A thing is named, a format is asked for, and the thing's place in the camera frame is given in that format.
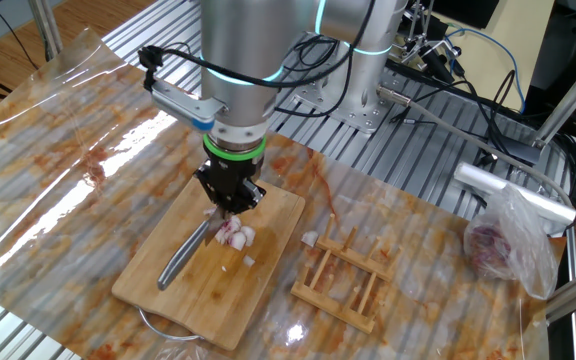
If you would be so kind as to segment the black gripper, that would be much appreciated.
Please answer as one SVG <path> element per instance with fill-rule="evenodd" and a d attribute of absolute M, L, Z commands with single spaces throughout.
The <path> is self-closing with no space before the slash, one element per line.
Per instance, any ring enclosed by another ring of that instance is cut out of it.
<path fill-rule="evenodd" d="M 264 188 L 254 184 L 260 176 L 262 165 L 262 157 L 243 161 L 212 157 L 210 166 L 199 167 L 194 177 L 216 207 L 217 216 L 227 215 L 225 194 L 234 194 L 230 212 L 240 214 L 254 209 L 266 195 Z"/>

